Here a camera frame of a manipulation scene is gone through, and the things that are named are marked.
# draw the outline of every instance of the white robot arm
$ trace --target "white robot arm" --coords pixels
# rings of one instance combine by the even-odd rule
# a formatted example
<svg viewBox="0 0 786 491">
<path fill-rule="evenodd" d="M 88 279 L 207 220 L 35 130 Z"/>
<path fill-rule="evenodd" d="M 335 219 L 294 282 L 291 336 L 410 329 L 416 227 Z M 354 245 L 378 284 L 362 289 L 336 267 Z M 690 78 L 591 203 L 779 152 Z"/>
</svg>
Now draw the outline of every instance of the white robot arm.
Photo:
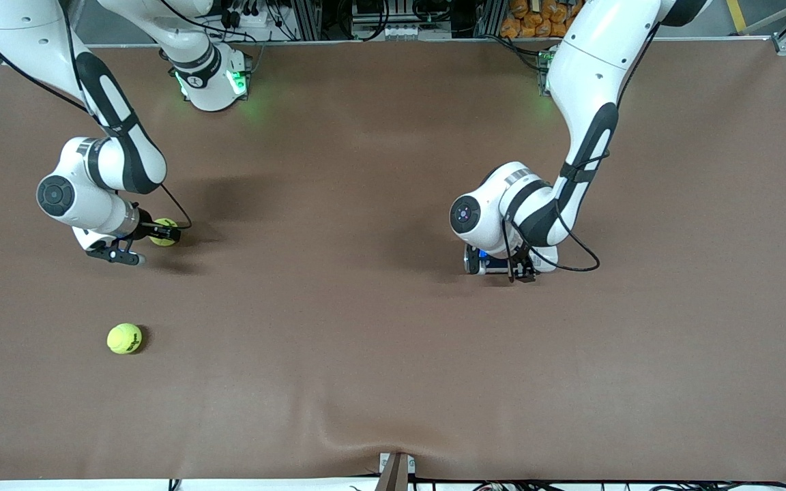
<svg viewBox="0 0 786 491">
<path fill-rule="evenodd" d="M 99 0 L 159 43 L 175 68 L 181 90 L 196 108 L 220 111 L 247 96 L 249 67 L 243 52 L 212 43 L 187 18 L 203 16 L 213 0 Z"/>
<path fill-rule="evenodd" d="M 581 200 L 617 127 L 624 77 L 657 23 L 685 25 L 710 0 L 589 0 L 554 56 L 548 85 L 570 131 L 570 150 L 552 185 L 520 162 L 493 170 L 450 208 L 469 273 L 533 280 L 558 264 Z M 592 268 L 565 269 L 584 271 Z"/>
<path fill-rule="evenodd" d="M 38 205 L 74 228 L 87 255 L 140 264 L 135 239 L 178 240 L 180 229 L 154 224 L 118 195 L 146 194 L 166 177 L 166 162 L 107 66 L 69 28 L 57 0 L 0 0 L 0 55 L 34 80 L 84 102 L 107 137 L 78 137 L 63 146 L 54 171 L 38 184 Z M 125 241 L 126 248 L 119 243 Z"/>
</svg>

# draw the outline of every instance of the black cable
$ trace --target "black cable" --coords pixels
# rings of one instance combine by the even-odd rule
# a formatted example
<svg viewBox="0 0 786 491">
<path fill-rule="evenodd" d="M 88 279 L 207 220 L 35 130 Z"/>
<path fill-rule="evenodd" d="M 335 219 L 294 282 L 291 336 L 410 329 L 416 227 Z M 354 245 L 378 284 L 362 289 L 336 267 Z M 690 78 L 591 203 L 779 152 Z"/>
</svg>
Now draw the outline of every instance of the black cable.
<svg viewBox="0 0 786 491">
<path fill-rule="evenodd" d="M 630 75 L 627 76 L 626 81 L 624 82 L 624 87 L 620 89 L 620 95 L 617 97 L 617 108 L 620 109 L 620 102 L 621 99 L 624 99 L 624 92 L 626 92 L 626 88 L 630 86 L 630 80 L 632 80 L 632 75 L 635 74 L 636 68 L 639 68 L 639 63 L 642 62 L 642 58 L 645 58 L 645 53 L 648 52 L 648 48 L 651 46 L 651 43 L 654 40 L 654 36 L 657 35 L 657 31 L 659 31 L 660 24 L 657 24 L 651 28 L 651 32 L 648 33 L 648 40 L 645 43 L 645 46 L 642 48 L 642 53 L 639 53 L 639 58 L 636 58 L 636 62 L 633 63 L 632 68 L 630 69 Z"/>
<path fill-rule="evenodd" d="M 384 30 L 387 29 L 387 23 L 390 21 L 390 4 L 387 2 L 388 0 L 378 0 L 378 27 L 371 36 L 365 38 L 363 41 L 371 41 L 374 38 L 380 36 L 381 32 L 384 32 Z"/>
<path fill-rule="evenodd" d="M 587 159 L 585 161 L 578 162 L 577 165 L 574 165 L 572 167 L 574 167 L 576 170 L 584 170 L 584 168 L 587 167 L 587 164 L 590 164 L 590 162 L 600 161 L 603 158 L 607 158 L 609 155 L 611 155 L 611 153 L 606 151 L 603 152 L 602 155 L 598 156 L 597 158 Z M 514 221 L 511 221 L 511 227 L 513 227 L 514 230 L 517 230 L 517 233 L 520 234 L 521 239 L 523 239 L 523 242 L 526 243 L 527 247 L 530 248 L 530 251 L 532 251 L 533 254 L 538 256 L 540 260 L 545 261 L 546 263 L 552 265 L 553 267 L 557 267 L 564 271 L 574 271 L 575 273 L 587 273 L 588 271 L 595 271 L 599 269 L 599 265 L 601 264 L 599 262 L 599 256 L 596 255 L 596 253 L 593 252 L 593 249 L 590 249 L 589 246 L 586 245 L 586 243 L 583 243 L 581 239 L 572 232 L 572 229 L 566 224 L 566 221 L 562 219 L 562 213 L 559 212 L 559 201 L 556 198 L 554 198 L 554 211 L 556 212 L 556 220 L 559 220 L 559 224 L 561 224 L 562 228 L 564 228 L 566 233 L 568 233 L 568 235 L 572 237 L 572 240 L 574 240 L 574 242 L 576 242 L 578 246 L 581 246 L 581 249 L 584 249 L 584 252 L 587 252 L 587 254 L 589 254 L 590 257 L 593 258 L 593 262 L 594 262 L 593 265 L 590 265 L 590 267 L 569 267 L 568 265 L 560 265 L 555 263 L 554 261 L 550 261 L 548 258 L 544 257 L 538 251 L 536 251 L 536 248 L 533 245 L 530 245 L 529 241 L 527 240 L 527 236 L 523 234 L 523 230 L 521 230 L 521 228 L 518 227 L 517 224 L 514 223 Z M 506 252 L 508 253 L 509 256 L 508 271 L 509 271 L 509 276 L 511 276 L 512 275 L 511 274 L 512 265 L 510 260 L 511 249 L 508 247 L 508 232 L 506 232 L 505 230 L 505 218 L 502 218 L 502 236 L 505 237 Z M 657 487 L 657 488 L 653 488 L 651 491 L 680 491 L 680 489 Z"/>
<path fill-rule="evenodd" d="M 77 56 L 74 52 L 74 40 L 72 40 L 72 23 L 69 21 L 68 13 L 66 13 L 65 7 L 59 7 L 63 13 L 63 22 L 65 22 L 65 36 L 68 38 L 68 53 L 69 58 L 72 62 L 72 73 L 74 74 L 74 81 L 75 84 L 78 86 L 78 92 L 81 93 L 81 102 L 84 103 L 84 110 L 87 111 L 87 114 L 93 117 L 93 120 L 96 121 L 96 124 L 101 125 L 101 121 L 99 121 L 99 117 L 90 111 L 90 107 L 87 105 L 87 94 L 84 93 L 84 84 L 81 83 L 81 75 L 78 74 L 78 60 Z"/>
<path fill-rule="evenodd" d="M 510 50 L 510 52 L 516 54 L 517 58 L 521 60 L 521 63 L 526 65 L 529 69 L 534 70 L 536 72 L 539 71 L 540 68 L 538 68 L 537 65 L 533 65 L 532 63 L 530 63 L 529 60 L 526 59 L 524 56 L 524 55 L 537 56 L 539 52 L 531 52 L 530 50 L 519 48 L 515 46 L 514 43 L 512 43 L 511 41 L 503 40 L 503 38 L 500 38 L 499 36 L 496 36 L 494 34 L 482 34 L 478 37 L 488 38 L 489 40 L 494 40 L 497 43 L 502 44 L 502 46 L 505 46 L 506 49 Z"/>
<path fill-rule="evenodd" d="M 470 25 L 469 27 L 464 27 L 462 29 L 456 29 L 456 30 L 451 31 L 450 33 L 453 34 L 454 32 L 474 31 L 476 25 L 478 25 L 478 19 L 475 19 L 475 22 L 472 23 L 472 25 Z"/>
<path fill-rule="evenodd" d="M 425 10 L 425 13 L 419 12 L 418 5 L 424 3 L 424 1 L 426 0 L 414 0 L 414 2 L 411 3 L 411 13 L 414 14 L 414 16 L 421 22 L 442 22 L 450 18 L 450 3 L 448 4 L 448 9 L 445 10 L 445 12 L 442 12 L 433 18 L 433 14 L 431 14 L 428 10 Z"/>
<path fill-rule="evenodd" d="M 257 70 L 259 69 L 259 62 L 263 60 L 263 53 L 265 53 L 265 45 L 269 44 L 269 41 L 272 40 L 272 32 L 269 31 L 269 38 L 268 40 L 263 43 L 262 47 L 259 48 L 259 55 L 257 56 L 257 62 L 253 64 L 253 67 L 250 68 L 250 74 L 256 74 Z"/>
<path fill-rule="evenodd" d="M 162 188 L 162 190 L 164 190 L 166 192 L 166 195 L 169 195 L 169 198 L 171 198 L 172 203 L 174 203 L 175 206 L 177 206 L 177 208 L 180 209 L 181 214 L 184 215 L 184 218 L 187 218 L 187 225 L 186 226 L 183 226 L 183 227 L 178 226 L 178 227 L 175 227 L 175 228 L 177 228 L 178 230 L 187 230 L 188 228 L 193 226 L 193 220 L 190 219 L 190 215 L 187 214 L 187 211 L 185 211 L 184 206 L 181 206 L 181 204 L 177 201 L 177 198 L 175 198 L 175 196 L 172 195 L 172 193 L 169 191 L 169 188 L 167 188 L 165 186 L 165 184 L 160 184 L 160 187 Z"/>
<path fill-rule="evenodd" d="M 222 30 L 222 29 L 218 29 L 218 28 L 212 27 L 210 25 L 201 25 L 198 22 L 194 21 L 193 19 L 186 18 L 186 16 L 184 16 L 184 14 L 182 14 L 181 12 L 178 12 L 177 10 L 175 10 L 175 8 L 172 7 L 171 4 L 169 4 L 169 2 L 166 2 L 166 0 L 160 0 L 160 2 L 162 2 L 162 4 L 166 6 L 166 9 L 171 10 L 172 13 L 177 15 L 179 18 L 181 18 L 181 20 L 183 20 L 184 22 L 187 22 L 188 24 L 196 25 L 197 27 L 200 27 L 200 28 L 203 28 L 203 29 L 210 29 L 212 31 L 222 32 L 223 34 L 230 34 L 230 31 L 225 31 L 225 30 Z M 250 34 L 248 34 L 247 32 L 232 31 L 231 34 L 238 34 L 239 36 L 244 36 L 244 41 L 246 41 L 246 42 L 247 42 L 247 38 L 250 38 L 250 41 L 252 43 L 257 43 L 258 42 L 256 40 L 256 38 L 254 38 L 253 36 L 250 36 Z"/>
<path fill-rule="evenodd" d="M 27 72 L 24 72 L 22 69 L 18 68 L 18 66 L 14 65 L 9 59 L 5 58 L 5 56 L 2 54 L 2 52 L 0 52 L 0 58 L 2 59 L 2 61 L 6 65 L 10 66 L 15 72 L 18 72 L 18 74 L 23 75 L 26 78 L 26 80 L 31 81 L 33 84 L 43 88 L 43 90 L 46 90 L 47 92 L 52 93 L 53 95 L 59 97 L 59 99 L 65 100 L 65 102 L 68 102 L 72 106 L 75 106 L 75 108 L 81 109 L 81 111 L 83 111 L 85 113 L 87 112 L 87 109 L 84 108 L 84 106 L 81 106 L 81 104 L 78 104 L 74 100 L 69 99 L 69 97 L 64 96 L 62 93 L 59 93 L 59 92 L 53 90 L 53 88 L 48 87 L 47 84 L 44 84 L 44 83 L 38 81 L 37 78 L 32 77 L 32 75 L 30 75 Z"/>
<path fill-rule="evenodd" d="M 290 26 L 287 25 L 287 19 L 284 19 L 284 14 L 281 12 L 281 6 L 278 3 L 278 0 L 268 0 L 265 3 L 265 6 L 269 9 L 269 13 L 272 13 L 272 6 L 274 5 L 275 11 L 278 12 L 278 20 L 275 21 L 275 25 L 278 26 L 278 30 L 284 34 L 288 40 L 291 41 L 298 41 L 296 38 L 296 34 L 293 31 L 290 31 Z"/>
<path fill-rule="evenodd" d="M 341 30 L 341 33 L 344 34 L 344 36 L 348 40 L 352 40 L 353 39 L 353 34 L 352 34 L 351 30 L 349 28 L 347 28 L 346 25 L 344 25 L 344 20 L 346 18 L 350 18 L 350 16 L 353 16 L 352 13 L 344 12 L 344 8 L 345 8 L 347 2 L 349 2 L 349 0 L 339 0 L 339 7 L 338 7 L 338 11 L 337 11 L 337 14 L 338 14 L 338 25 L 339 25 L 339 29 Z"/>
</svg>

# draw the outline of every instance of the table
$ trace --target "table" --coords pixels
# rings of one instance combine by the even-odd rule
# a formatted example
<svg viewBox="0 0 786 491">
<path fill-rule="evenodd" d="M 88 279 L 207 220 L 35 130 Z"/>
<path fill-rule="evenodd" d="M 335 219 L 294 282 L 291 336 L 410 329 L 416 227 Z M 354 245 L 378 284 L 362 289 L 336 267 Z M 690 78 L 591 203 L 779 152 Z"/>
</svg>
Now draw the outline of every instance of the table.
<svg viewBox="0 0 786 491">
<path fill-rule="evenodd" d="M 196 221 L 146 267 L 34 203 L 71 106 L 0 69 L 0 479 L 786 479 L 786 58 L 658 42 L 577 232 L 589 274 L 466 276 L 447 213 L 568 133 L 495 44 L 269 47 L 203 114 L 99 50 Z M 161 192 L 138 196 L 177 218 Z M 589 264 L 566 243 L 562 258 Z M 132 321 L 149 344 L 114 355 Z"/>
</svg>

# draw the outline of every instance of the tennis ball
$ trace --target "tennis ball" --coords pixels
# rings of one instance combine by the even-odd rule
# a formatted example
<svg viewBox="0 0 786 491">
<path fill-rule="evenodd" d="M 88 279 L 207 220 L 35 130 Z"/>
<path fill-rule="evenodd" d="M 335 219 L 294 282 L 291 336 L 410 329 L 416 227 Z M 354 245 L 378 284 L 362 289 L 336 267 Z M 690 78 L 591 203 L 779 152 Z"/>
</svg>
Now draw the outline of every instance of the tennis ball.
<svg viewBox="0 0 786 491">
<path fill-rule="evenodd" d="M 135 324 L 118 324 L 108 333 L 108 347 L 118 355 L 133 353 L 141 344 L 141 329 Z"/>
<path fill-rule="evenodd" d="M 175 223 L 175 221 L 171 218 L 156 218 L 154 223 L 161 224 L 161 226 L 177 226 L 177 223 Z M 157 246 L 162 246 L 163 248 L 175 245 L 175 242 L 172 239 L 156 239 L 156 237 L 150 237 L 150 241 L 156 243 Z"/>
</svg>

